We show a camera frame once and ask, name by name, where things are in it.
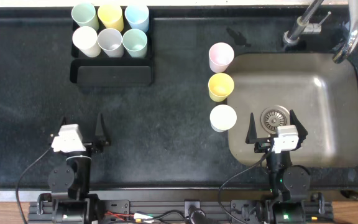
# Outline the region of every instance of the pink cup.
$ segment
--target pink cup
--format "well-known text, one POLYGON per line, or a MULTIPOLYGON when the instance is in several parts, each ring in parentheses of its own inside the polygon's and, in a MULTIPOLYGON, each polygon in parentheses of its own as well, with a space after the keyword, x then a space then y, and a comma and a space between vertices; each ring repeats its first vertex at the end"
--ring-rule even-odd
POLYGON ((215 73, 224 72, 233 59, 233 48, 227 43, 216 43, 209 50, 209 67, 215 73))

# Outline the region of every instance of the faucet handle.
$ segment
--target faucet handle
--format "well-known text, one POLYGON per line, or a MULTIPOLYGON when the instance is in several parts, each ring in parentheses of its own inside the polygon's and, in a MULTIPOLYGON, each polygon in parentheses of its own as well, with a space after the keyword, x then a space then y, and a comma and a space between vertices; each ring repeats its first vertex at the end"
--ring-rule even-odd
POLYGON ((303 30, 302 34, 319 34, 321 32, 321 25, 323 22, 331 15, 331 11, 327 13, 327 16, 324 17, 318 24, 317 23, 309 23, 305 29, 303 30))

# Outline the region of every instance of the black plastic container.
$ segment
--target black plastic container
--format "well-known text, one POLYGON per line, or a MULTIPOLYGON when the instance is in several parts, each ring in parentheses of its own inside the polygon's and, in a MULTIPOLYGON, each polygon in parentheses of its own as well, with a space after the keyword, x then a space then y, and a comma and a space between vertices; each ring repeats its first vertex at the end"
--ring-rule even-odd
MULTIPOLYGON (((124 29, 121 34, 131 29, 124 16, 125 8, 122 8, 124 29)), ((132 58, 124 50, 121 58, 110 58, 102 50, 95 58, 87 57, 74 44, 71 43, 71 56, 75 59, 70 67, 70 81, 79 87, 129 87, 149 86, 154 79, 153 76, 153 53, 152 53, 152 31, 153 19, 149 14, 149 30, 147 36, 147 53, 144 58, 132 58)), ((73 21, 73 32, 79 25, 73 21)), ((99 20, 99 34, 106 27, 99 20)))

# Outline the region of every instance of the wooden floor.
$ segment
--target wooden floor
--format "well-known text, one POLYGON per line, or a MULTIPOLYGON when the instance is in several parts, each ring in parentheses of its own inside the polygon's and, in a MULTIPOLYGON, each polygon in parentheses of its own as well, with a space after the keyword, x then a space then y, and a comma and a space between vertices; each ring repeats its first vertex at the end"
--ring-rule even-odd
MULTIPOLYGON (((338 224, 358 224, 358 202, 333 202, 333 206, 338 224)), ((29 203, 23 202, 22 208, 27 214, 29 203)), ((0 202, 0 223, 23 223, 15 202, 0 202)))

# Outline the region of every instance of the sink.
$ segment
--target sink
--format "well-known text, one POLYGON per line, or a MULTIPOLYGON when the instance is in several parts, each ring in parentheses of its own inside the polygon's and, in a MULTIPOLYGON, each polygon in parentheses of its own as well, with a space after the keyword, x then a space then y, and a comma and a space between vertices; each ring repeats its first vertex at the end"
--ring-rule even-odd
POLYGON ((302 147, 291 152, 294 164, 307 167, 358 165, 358 83, 356 71, 332 54, 245 54, 227 69, 234 91, 227 104, 237 113, 229 130, 229 147, 242 164, 257 162, 261 154, 246 144, 251 113, 259 138, 289 124, 288 111, 309 132, 302 147))

